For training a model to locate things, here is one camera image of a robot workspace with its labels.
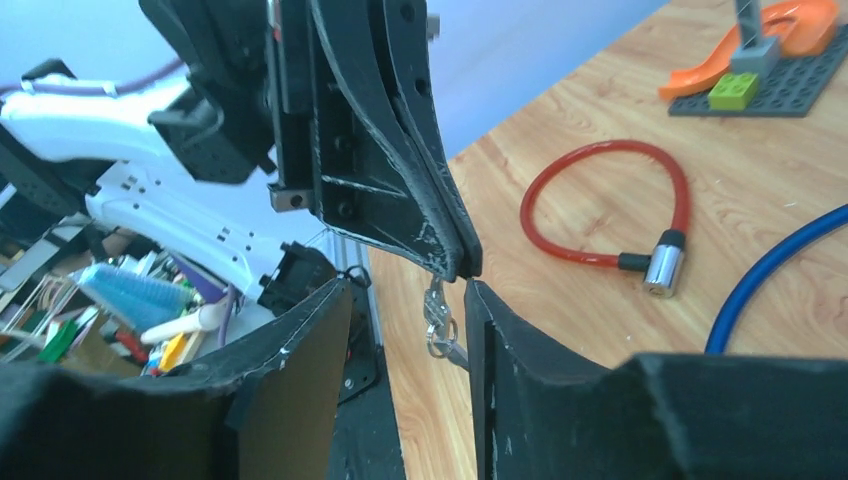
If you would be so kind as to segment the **blue cable lock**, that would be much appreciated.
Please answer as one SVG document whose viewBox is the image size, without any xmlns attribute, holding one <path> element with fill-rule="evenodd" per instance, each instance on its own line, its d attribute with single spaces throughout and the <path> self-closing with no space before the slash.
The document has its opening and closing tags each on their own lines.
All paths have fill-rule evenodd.
<svg viewBox="0 0 848 480">
<path fill-rule="evenodd" d="M 708 355 L 724 354 L 744 309 L 762 285 L 806 247 L 846 225 L 847 205 L 843 204 L 802 225 L 760 257 L 740 278 L 721 305 L 703 352 Z"/>
</svg>

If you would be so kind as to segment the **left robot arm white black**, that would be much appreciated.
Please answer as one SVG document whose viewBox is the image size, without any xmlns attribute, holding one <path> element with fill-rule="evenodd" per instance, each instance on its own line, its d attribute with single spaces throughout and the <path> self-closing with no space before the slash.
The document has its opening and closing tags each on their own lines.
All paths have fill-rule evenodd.
<svg viewBox="0 0 848 480">
<path fill-rule="evenodd" d="M 67 221 L 177 252 L 281 314 L 331 278 L 294 221 L 437 278 L 482 270 L 449 171 L 423 1 L 144 1 L 187 67 L 136 84 L 58 60 L 1 91 L 1 171 Z"/>
</svg>

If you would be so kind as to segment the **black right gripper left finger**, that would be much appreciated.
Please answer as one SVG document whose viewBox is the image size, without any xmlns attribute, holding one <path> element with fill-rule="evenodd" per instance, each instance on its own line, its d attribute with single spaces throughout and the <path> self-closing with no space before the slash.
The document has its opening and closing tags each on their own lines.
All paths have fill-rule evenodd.
<svg viewBox="0 0 848 480">
<path fill-rule="evenodd" d="M 321 479 L 352 316 L 335 279 L 161 377 L 1 368 L 5 479 Z"/>
</svg>

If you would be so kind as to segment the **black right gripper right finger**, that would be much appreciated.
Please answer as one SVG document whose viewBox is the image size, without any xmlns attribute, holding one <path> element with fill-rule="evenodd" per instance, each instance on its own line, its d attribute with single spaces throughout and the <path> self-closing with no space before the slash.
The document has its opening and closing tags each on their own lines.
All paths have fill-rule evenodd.
<svg viewBox="0 0 848 480">
<path fill-rule="evenodd" d="M 464 294 L 482 479 L 843 479 L 841 360 L 639 353 L 608 369 Z"/>
</svg>

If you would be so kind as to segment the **small silver keys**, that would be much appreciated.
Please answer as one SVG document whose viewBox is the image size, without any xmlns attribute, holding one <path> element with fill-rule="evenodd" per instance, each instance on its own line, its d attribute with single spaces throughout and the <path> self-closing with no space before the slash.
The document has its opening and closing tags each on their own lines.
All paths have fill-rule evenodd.
<svg viewBox="0 0 848 480">
<path fill-rule="evenodd" d="M 423 316 L 427 323 L 426 346 L 429 355 L 469 369 L 468 354 L 458 343 L 458 324 L 446 302 L 443 279 L 433 275 L 424 293 Z"/>
</svg>

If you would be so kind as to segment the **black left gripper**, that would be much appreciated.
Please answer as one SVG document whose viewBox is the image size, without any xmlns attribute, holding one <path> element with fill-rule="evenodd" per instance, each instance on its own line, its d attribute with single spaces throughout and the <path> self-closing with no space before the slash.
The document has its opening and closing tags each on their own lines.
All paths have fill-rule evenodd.
<svg viewBox="0 0 848 480">
<path fill-rule="evenodd" d="M 273 1 L 142 1 L 188 68 L 148 122 L 191 177 L 274 173 L 273 210 L 313 203 L 305 121 L 286 117 Z M 312 1 L 314 212 L 336 232 L 446 281 L 482 273 L 482 245 L 448 168 L 424 1 Z"/>
</svg>

